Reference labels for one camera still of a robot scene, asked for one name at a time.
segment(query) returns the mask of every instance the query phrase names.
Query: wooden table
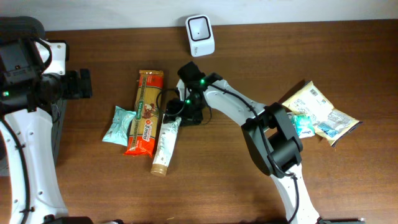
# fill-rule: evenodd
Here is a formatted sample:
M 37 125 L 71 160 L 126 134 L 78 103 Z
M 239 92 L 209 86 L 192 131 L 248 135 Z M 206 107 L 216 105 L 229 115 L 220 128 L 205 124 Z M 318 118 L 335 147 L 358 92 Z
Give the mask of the wooden table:
M 398 21 L 215 26 L 216 50 L 192 58 L 184 27 L 49 32 L 70 45 L 68 69 L 89 68 L 93 97 L 69 101 L 57 163 L 71 216 L 94 222 L 237 223 L 284 217 L 271 178 L 253 164 L 241 129 L 218 111 L 180 129 L 166 178 L 148 156 L 101 142 L 116 105 L 132 110 L 138 70 L 165 72 L 165 87 L 190 60 L 249 98 L 271 104 L 302 80 L 364 122 L 335 148 L 303 139 L 303 175 L 326 219 L 398 221 Z M 0 178 L 0 222 L 11 188 Z

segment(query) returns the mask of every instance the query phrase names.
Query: red and brown food bag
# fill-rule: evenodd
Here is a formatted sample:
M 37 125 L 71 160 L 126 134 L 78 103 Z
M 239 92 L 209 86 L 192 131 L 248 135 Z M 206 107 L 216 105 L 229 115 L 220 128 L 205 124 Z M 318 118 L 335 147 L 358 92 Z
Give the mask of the red and brown food bag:
M 156 96 L 163 88 L 163 71 L 140 70 L 135 110 L 136 117 L 131 121 L 129 142 L 124 155 L 144 155 L 152 157 L 155 148 L 156 127 L 159 110 Z

